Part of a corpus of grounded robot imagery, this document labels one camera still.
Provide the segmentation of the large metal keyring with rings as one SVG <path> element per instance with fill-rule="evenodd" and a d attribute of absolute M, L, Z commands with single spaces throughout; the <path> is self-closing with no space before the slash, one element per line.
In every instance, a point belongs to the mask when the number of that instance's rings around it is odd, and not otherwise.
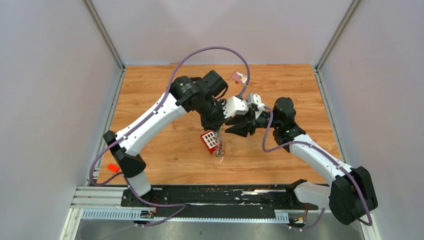
<path fill-rule="evenodd" d="M 214 151 L 214 154 L 216 157 L 223 157 L 225 154 L 223 128 L 215 131 L 214 136 L 216 140 L 216 150 Z"/>

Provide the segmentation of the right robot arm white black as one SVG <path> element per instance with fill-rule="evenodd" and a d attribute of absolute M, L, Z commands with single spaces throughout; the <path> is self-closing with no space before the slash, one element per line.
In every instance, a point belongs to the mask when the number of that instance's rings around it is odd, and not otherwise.
<path fill-rule="evenodd" d="M 362 166 L 352 167 L 320 147 L 296 123 L 296 110 L 291 98 L 280 97 L 270 108 L 254 93 L 245 100 L 233 96 L 223 106 L 223 113 L 228 119 L 226 133 L 247 137 L 253 135 L 256 129 L 263 128 L 264 152 L 285 149 L 325 179 L 327 186 L 304 179 L 294 182 L 285 195 L 290 208 L 312 204 L 329 209 L 344 225 L 355 221 L 369 227 L 373 225 L 371 211 L 378 207 L 378 200 L 370 172 Z"/>

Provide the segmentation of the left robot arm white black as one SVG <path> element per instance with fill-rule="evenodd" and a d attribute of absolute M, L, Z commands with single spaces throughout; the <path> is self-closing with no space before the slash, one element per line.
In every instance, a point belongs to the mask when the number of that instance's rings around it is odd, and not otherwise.
<path fill-rule="evenodd" d="M 134 200 L 140 206 L 153 201 L 147 178 L 147 164 L 140 156 L 145 145 L 162 129 L 185 114 L 195 111 L 204 130 L 217 131 L 225 121 L 225 100 L 221 94 L 228 90 L 227 82 L 214 70 L 203 77 L 177 77 L 159 100 L 126 128 L 109 130 L 103 138 L 119 165 L 123 176 L 134 190 Z"/>

